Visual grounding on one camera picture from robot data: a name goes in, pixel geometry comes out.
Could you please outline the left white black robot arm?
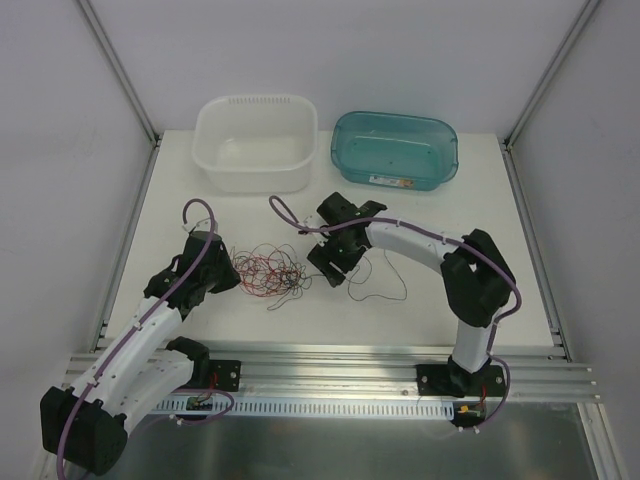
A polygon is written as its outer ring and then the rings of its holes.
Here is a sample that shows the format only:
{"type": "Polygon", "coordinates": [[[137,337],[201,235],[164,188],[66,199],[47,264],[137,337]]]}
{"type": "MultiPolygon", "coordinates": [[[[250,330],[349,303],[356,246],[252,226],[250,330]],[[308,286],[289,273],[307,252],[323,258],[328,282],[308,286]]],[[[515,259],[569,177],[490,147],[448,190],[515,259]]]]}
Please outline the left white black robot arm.
{"type": "Polygon", "coordinates": [[[240,276],[222,238],[192,231],[181,254],[154,275],[124,330],[69,387],[40,401],[42,444],[100,476],[119,460],[137,425],[173,391],[212,384],[210,351],[170,334],[208,294],[235,288],[240,276]]]}

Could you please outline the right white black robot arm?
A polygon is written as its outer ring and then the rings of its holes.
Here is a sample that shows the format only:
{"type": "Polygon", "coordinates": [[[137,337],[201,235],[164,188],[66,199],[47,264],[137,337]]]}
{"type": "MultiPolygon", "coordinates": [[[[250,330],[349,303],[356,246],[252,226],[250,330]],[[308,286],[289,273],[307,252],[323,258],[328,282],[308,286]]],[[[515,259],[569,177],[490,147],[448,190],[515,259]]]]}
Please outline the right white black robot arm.
{"type": "Polygon", "coordinates": [[[463,398],[487,384],[495,324],[516,287],[488,233],[437,232],[392,214],[379,202],[356,206],[339,193],[327,197],[303,227],[316,239],[307,259],[332,287],[341,285],[371,249],[399,254],[439,274],[458,327],[446,365],[427,373],[427,385],[463,398]]]}

